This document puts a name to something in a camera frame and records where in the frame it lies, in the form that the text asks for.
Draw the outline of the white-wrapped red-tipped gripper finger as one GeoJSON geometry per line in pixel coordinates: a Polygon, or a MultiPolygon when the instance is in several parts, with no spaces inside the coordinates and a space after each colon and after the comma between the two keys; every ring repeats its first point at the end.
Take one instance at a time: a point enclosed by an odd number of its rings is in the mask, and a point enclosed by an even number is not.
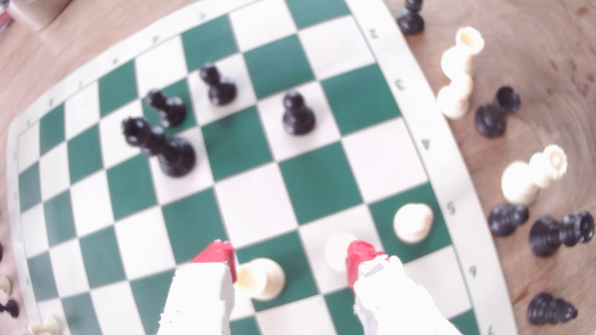
{"type": "Polygon", "coordinates": [[[354,240],[347,247],[346,269],[364,334],[461,334],[426,288],[406,274],[398,256],[354,240]]]}
{"type": "Polygon", "coordinates": [[[158,334],[231,334],[235,305],[235,248],[214,240],[176,270],[158,334]]]}

